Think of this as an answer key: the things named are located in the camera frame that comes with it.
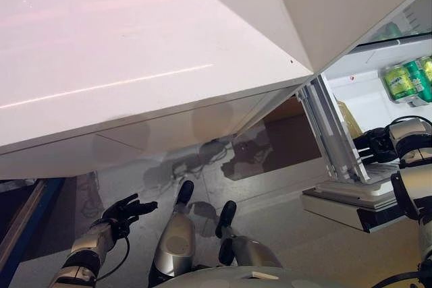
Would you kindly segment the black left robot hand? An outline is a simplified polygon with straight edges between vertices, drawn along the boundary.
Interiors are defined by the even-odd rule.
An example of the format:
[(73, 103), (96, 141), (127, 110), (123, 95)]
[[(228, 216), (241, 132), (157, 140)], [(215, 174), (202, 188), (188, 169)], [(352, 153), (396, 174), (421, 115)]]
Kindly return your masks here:
[(138, 194), (135, 193), (112, 204), (102, 213), (101, 218), (112, 220), (119, 228), (126, 228), (136, 222), (140, 216), (156, 209), (158, 209), (158, 202), (142, 203), (138, 199)]

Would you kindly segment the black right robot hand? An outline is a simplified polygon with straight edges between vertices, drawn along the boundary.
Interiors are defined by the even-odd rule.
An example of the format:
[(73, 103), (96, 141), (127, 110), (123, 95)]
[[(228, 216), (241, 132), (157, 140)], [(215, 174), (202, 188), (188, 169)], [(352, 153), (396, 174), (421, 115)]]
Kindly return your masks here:
[(353, 142), (364, 165), (388, 163), (398, 157), (389, 137), (389, 126), (371, 129)]

